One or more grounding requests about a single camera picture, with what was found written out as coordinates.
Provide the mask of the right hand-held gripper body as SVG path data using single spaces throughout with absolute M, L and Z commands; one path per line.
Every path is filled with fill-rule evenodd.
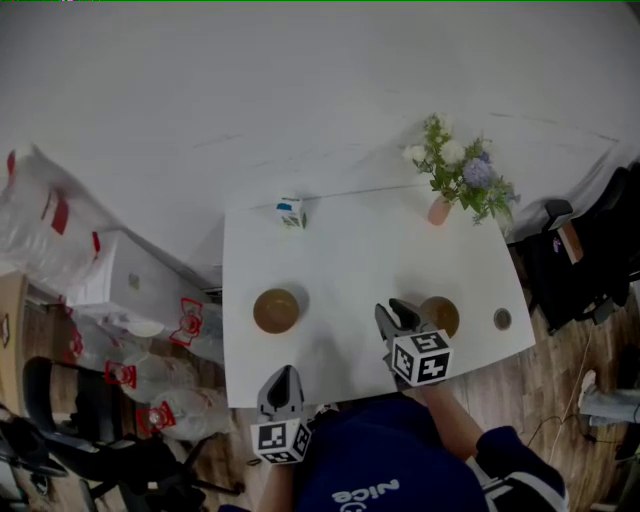
M 445 330 L 423 331 L 395 337 L 390 349 L 390 370 L 402 383 L 420 387 L 447 380 L 453 348 Z

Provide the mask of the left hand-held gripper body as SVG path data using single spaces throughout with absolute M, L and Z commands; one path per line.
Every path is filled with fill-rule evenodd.
M 266 401 L 257 405 L 257 422 L 251 425 L 253 452 L 272 465 L 297 464 L 304 460 L 311 442 L 304 402 L 276 408 Z

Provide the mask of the person's right forearm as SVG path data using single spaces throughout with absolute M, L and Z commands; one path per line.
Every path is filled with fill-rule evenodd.
M 454 397 L 440 384 L 418 389 L 429 410 L 443 446 L 462 461 L 475 457 L 483 430 Z

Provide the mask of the white table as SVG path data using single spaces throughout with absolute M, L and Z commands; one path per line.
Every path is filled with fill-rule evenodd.
M 301 377 L 309 404 L 390 393 L 385 344 L 374 318 L 391 298 L 451 300 L 460 315 L 450 372 L 460 375 L 531 347 L 524 294 L 498 224 L 473 223 L 454 209 L 434 226 L 428 186 L 336 195 L 305 204 L 305 229 L 286 228 L 271 206 L 225 217 L 224 360 L 228 402 L 252 408 L 266 380 L 285 365 Z M 296 324 L 282 334 L 253 318 L 266 290 L 291 292 Z M 493 316 L 506 308 L 508 330 Z

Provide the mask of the person's navy shirt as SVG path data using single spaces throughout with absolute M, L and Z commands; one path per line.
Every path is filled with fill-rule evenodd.
M 294 512 L 568 512 L 557 470 L 511 426 L 488 431 L 462 461 L 424 402 L 380 398 L 326 414 L 295 466 Z

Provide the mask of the pink vase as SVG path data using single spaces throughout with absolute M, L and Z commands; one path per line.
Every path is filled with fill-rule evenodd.
M 428 221 L 434 226 L 441 226 L 447 220 L 452 203 L 440 195 L 431 205 L 428 212 Z

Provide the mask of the pile of clear water bottles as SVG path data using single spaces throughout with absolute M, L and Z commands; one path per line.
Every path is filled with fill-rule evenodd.
M 116 337 L 74 308 L 65 313 L 72 322 L 67 356 L 136 402 L 144 433 L 196 443 L 232 431 L 224 394 L 202 386 L 189 360 L 153 353 L 145 340 Z

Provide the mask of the small white carton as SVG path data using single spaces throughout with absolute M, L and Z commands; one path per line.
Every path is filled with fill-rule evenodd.
M 305 229 L 307 216 L 304 201 L 297 197 L 282 197 L 276 204 L 276 212 L 288 229 Z

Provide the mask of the white and blue flower bouquet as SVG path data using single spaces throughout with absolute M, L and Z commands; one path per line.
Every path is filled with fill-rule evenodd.
M 406 146 L 402 156 L 429 176 L 438 197 L 470 210 L 474 224 L 487 218 L 509 222 L 517 196 L 513 184 L 495 170 L 489 145 L 482 136 L 462 144 L 454 137 L 453 122 L 443 113 L 432 113 L 423 122 L 422 141 Z

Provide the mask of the white water dispenser box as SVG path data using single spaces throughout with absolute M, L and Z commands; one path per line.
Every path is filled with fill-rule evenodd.
M 79 313 L 124 328 L 153 323 L 175 329 L 182 299 L 211 301 L 125 233 L 108 232 L 99 240 L 101 251 L 89 277 L 67 295 L 67 305 Z

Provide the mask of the black office chair with headrest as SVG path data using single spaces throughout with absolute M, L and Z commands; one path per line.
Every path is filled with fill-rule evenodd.
M 195 465 L 214 435 L 197 437 L 184 461 L 153 430 L 144 437 L 120 429 L 120 392 L 103 373 L 67 364 L 78 385 L 76 410 L 68 425 L 53 417 L 51 374 L 57 363 L 32 357 L 22 370 L 22 391 L 28 415 L 21 417 L 0 403 L 0 461 L 43 477 L 81 479 L 86 507 L 111 489 L 120 491 L 127 512 L 202 512 L 207 492 L 241 496 L 240 479 L 230 486 L 197 476 Z

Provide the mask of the brown cardboard box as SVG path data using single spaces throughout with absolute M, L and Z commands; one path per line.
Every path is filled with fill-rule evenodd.
M 572 221 L 567 221 L 558 229 L 558 235 L 572 265 L 584 257 L 584 250 Z

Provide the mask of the black mesh office chair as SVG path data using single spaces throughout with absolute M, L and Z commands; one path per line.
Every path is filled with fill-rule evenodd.
M 626 304 L 630 284 L 640 281 L 640 161 L 617 168 L 578 217 L 566 199 L 549 199 L 544 207 L 540 231 L 510 245 L 523 264 L 529 311 L 541 312 L 550 335 L 572 321 L 601 324 Z M 584 250 L 575 265 L 558 235 L 567 221 Z

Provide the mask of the light wooden cabinet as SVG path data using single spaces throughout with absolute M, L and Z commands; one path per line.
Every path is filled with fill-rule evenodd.
M 26 291 L 22 274 L 0 276 L 0 402 L 18 415 L 24 414 L 22 334 Z

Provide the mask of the clear bag of empty bottles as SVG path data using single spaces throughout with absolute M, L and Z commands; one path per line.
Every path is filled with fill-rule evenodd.
M 0 261 L 66 296 L 94 271 L 100 234 L 120 222 L 37 146 L 0 159 Z

